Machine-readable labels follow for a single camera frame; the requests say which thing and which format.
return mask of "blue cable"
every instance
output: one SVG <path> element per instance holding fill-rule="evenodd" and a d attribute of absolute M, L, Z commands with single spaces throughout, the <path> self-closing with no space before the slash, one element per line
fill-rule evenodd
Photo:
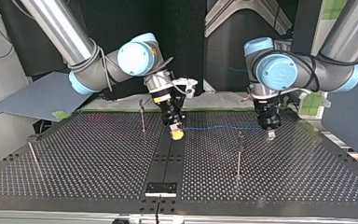
<path fill-rule="evenodd" d="M 236 126 L 230 126 L 230 125 L 215 125 L 215 126 L 209 126 L 209 127 L 185 127 L 185 131 L 208 131 L 211 129 L 234 129 L 234 130 L 257 130 L 256 127 L 236 127 Z"/>
<path fill-rule="evenodd" d="M 246 73 L 246 70 L 244 70 L 244 69 L 235 69 L 232 67 L 228 67 L 227 69 L 230 71 L 236 72 L 236 73 Z"/>

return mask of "black perforated surface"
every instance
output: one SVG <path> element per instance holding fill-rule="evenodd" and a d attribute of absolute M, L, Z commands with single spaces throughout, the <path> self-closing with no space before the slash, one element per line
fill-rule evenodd
<path fill-rule="evenodd" d="M 352 158 L 345 162 L 323 145 L 311 126 L 294 121 L 284 114 L 277 138 L 269 141 L 254 113 L 187 115 L 182 199 L 358 203 L 358 173 L 348 165 Z M 205 126 L 215 128 L 202 130 Z M 244 151 L 238 181 L 240 128 Z"/>
<path fill-rule="evenodd" d="M 79 114 L 33 143 L 37 161 L 26 147 L 0 162 L 0 210 L 154 214 L 145 187 L 165 181 L 163 214 L 358 218 L 358 162 L 293 113 L 282 123 L 268 141 L 253 112 L 190 112 L 171 142 L 158 113 L 145 135 L 139 113 Z"/>
<path fill-rule="evenodd" d="M 159 114 L 80 114 L 0 171 L 1 197 L 136 200 L 162 132 Z"/>
<path fill-rule="evenodd" d="M 269 141 L 256 113 L 187 113 L 186 139 L 172 143 L 175 154 L 185 155 L 184 163 L 168 169 L 171 176 L 181 173 L 176 212 L 358 217 L 358 162 L 294 113 L 281 116 L 282 127 Z"/>

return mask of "blue joint cap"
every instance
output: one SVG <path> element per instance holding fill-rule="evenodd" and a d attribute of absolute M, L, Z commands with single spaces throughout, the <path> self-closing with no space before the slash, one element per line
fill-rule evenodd
<path fill-rule="evenodd" d="M 69 80 L 72 83 L 72 88 L 74 88 L 74 90 L 77 91 L 77 93 L 79 93 L 79 94 L 89 95 L 94 92 L 99 92 L 99 91 L 90 90 L 89 88 L 87 88 L 83 84 L 81 84 L 79 82 L 79 80 L 77 80 L 77 77 L 75 76 L 74 71 L 71 71 L 71 73 L 69 74 Z"/>
<path fill-rule="evenodd" d="M 131 42 L 145 42 L 145 41 L 158 43 L 156 37 L 152 33 L 138 35 L 131 40 Z"/>
<path fill-rule="evenodd" d="M 263 58 L 255 71 L 258 81 L 275 91 L 290 88 L 298 76 L 296 63 L 282 54 L 270 54 Z"/>
<path fill-rule="evenodd" d="M 350 79 L 345 82 L 340 88 L 336 89 L 332 92 L 342 92 L 342 91 L 350 91 L 352 90 L 358 83 L 358 64 L 353 67 L 353 72 L 351 74 Z"/>
<path fill-rule="evenodd" d="M 258 52 L 263 49 L 273 49 L 274 44 L 272 42 L 272 39 L 269 37 L 261 37 L 254 40 L 251 40 L 245 45 L 243 45 L 243 50 L 245 51 L 245 56 Z"/>
<path fill-rule="evenodd" d="M 131 41 L 118 50 L 117 61 L 125 73 L 140 77 L 153 67 L 156 54 L 156 50 L 146 43 Z"/>

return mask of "robotic arm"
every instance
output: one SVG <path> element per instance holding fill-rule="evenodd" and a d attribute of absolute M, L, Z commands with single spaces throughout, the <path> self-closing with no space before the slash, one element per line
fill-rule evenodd
<path fill-rule="evenodd" d="M 348 0 L 318 55 L 275 50 L 270 38 L 244 45 L 259 125 L 281 126 L 277 97 L 293 89 L 350 91 L 358 83 L 358 0 Z"/>
<path fill-rule="evenodd" d="M 182 115 L 176 103 L 176 91 L 191 98 L 197 81 L 173 79 L 164 61 L 158 41 L 152 34 L 139 35 L 120 49 L 104 55 L 76 22 L 62 0 L 21 0 L 72 69 L 73 88 L 80 94 L 99 92 L 131 77 L 144 77 L 145 85 L 169 125 L 172 139 L 183 137 Z M 186 86 L 185 91 L 178 86 Z"/>

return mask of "yellow foam tip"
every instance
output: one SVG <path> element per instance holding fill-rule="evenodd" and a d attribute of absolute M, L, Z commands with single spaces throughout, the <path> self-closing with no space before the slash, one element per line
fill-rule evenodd
<path fill-rule="evenodd" d="M 183 133 L 182 130 L 178 129 L 178 130 L 172 131 L 171 135 L 172 135 L 173 140 L 179 140 L 179 139 L 182 139 L 183 135 L 185 135 L 185 134 Z"/>

